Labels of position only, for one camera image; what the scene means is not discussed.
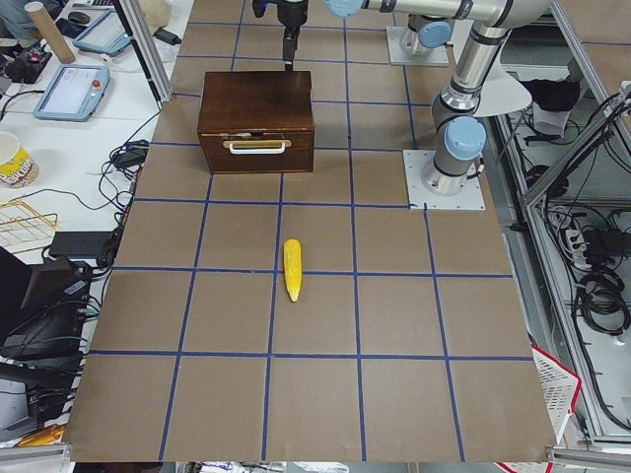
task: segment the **yellow cup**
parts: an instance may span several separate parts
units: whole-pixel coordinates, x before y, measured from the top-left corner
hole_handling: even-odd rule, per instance
[[[0,182],[18,188],[31,184],[39,175],[39,166],[22,148],[13,133],[0,131]]]

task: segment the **computer mouse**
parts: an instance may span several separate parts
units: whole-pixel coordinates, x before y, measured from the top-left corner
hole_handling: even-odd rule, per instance
[[[79,25],[87,25],[90,22],[90,16],[82,12],[70,12],[68,20]]]

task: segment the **white mounting plate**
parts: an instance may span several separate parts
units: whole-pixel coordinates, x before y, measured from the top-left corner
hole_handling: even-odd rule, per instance
[[[401,37],[407,27],[386,27],[387,51],[390,54],[390,64],[397,66],[440,66],[446,67],[450,63],[447,49],[444,46],[432,49],[427,54],[408,54],[401,49]]]
[[[430,210],[484,210],[484,198],[477,177],[468,180],[462,191],[452,197],[436,195],[425,187],[421,182],[421,169],[434,159],[435,153],[428,150],[403,151],[410,210],[423,210],[425,206]],[[469,174],[474,172],[475,166],[471,165]]]

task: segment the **yellow item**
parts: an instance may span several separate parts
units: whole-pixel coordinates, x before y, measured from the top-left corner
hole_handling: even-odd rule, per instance
[[[63,432],[66,430],[66,426],[52,425],[45,428],[43,431],[35,432],[29,436],[24,437],[18,443],[18,446],[40,446],[48,445],[56,440],[61,439]]]
[[[285,286],[292,300],[298,300],[300,287],[303,284],[303,259],[300,242],[288,239],[283,245],[283,262],[285,264]]]

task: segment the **brown wooden drawer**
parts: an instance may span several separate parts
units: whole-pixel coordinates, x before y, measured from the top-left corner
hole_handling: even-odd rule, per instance
[[[309,72],[208,72],[197,136],[212,173],[314,170]]]

